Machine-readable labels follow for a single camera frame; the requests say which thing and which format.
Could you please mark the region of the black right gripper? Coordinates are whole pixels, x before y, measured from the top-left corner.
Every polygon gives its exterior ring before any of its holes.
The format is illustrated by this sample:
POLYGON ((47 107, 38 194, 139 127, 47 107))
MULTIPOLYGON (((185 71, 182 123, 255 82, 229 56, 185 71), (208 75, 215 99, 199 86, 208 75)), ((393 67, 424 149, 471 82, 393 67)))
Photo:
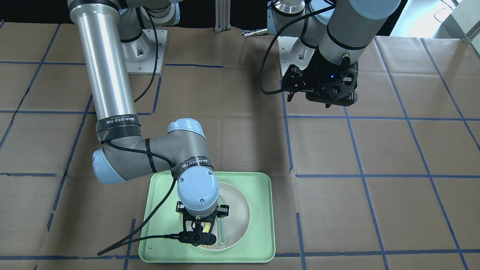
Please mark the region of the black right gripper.
POLYGON ((200 217, 198 215, 192 215, 188 212, 188 209, 182 202, 178 201, 176 206, 176 212, 182 214, 182 229, 183 231, 195 231, 195 226, 201 225, 202 222, 211 222, 215 225, 217 218, 227 217, 229 215, 229 205, 221 204, 215 205, 216 209, 210 214, 200 217))

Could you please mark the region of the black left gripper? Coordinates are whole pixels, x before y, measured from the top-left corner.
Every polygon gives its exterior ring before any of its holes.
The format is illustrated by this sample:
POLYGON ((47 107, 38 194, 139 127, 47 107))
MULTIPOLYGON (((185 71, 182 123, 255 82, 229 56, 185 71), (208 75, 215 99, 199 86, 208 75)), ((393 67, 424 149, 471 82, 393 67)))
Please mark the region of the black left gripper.
POLYGON ((326 60, 316 49, 304 70, 291 64, 282 78, 281 89, 289 92, 290 102, 297 92, 305 92, 307 100, 331 105, 350 106, 358 101, 356 88, 359 73, 358 62, 349 56, 336 65, 326 60))

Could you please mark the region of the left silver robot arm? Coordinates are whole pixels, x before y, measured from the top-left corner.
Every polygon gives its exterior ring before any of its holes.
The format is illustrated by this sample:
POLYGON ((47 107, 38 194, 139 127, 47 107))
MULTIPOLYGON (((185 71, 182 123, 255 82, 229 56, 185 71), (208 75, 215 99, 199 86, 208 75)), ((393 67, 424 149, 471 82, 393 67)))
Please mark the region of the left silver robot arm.
POLYGON ((263 94, 296 93, 307 100, 348 107, 358 101, 359 58, 399 7, 399 0, 273 0, 267 8, 267 32, 274 36, 259 72, 263 94), (295 38, 286 50, 281 87, 266 91, 263 74, 280 36, 295 38))

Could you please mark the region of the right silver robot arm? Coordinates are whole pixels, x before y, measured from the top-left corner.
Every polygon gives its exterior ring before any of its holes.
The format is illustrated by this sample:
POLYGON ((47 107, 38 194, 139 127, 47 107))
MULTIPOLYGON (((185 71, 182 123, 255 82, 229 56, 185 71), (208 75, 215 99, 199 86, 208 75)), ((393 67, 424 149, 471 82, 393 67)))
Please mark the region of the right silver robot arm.
POLYGON ((143 7, 165 17, 174 0, 69 0, 70 18, 78 26, 97 115, 96 135, 103 148, 93 154, 102 183, 124 183, 170 169, 185 211, 196 219, 225 215, 218 206, 220 187, 200 123, 193 118, 172 122, 167 134, 142 137, 127 74, 121 39, 141 37, 127 17, 143 7))

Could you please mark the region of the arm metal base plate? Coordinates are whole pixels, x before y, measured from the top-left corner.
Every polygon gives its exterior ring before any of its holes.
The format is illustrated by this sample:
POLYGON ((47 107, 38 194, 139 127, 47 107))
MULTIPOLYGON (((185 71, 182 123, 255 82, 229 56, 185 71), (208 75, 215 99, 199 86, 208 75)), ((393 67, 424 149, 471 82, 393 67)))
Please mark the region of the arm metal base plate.
POLYGON ((317 38, 280 36, 278 39, 281 76, 284 76, 288 67, 293 64, 301 70, 305 69, 314 50, 318 46, 317 38))
POLYGON ((122 42, 121 48, 129 75, 161 74, 168 38, 167 30, 143 30, 142 36, 131 42, 122 42))

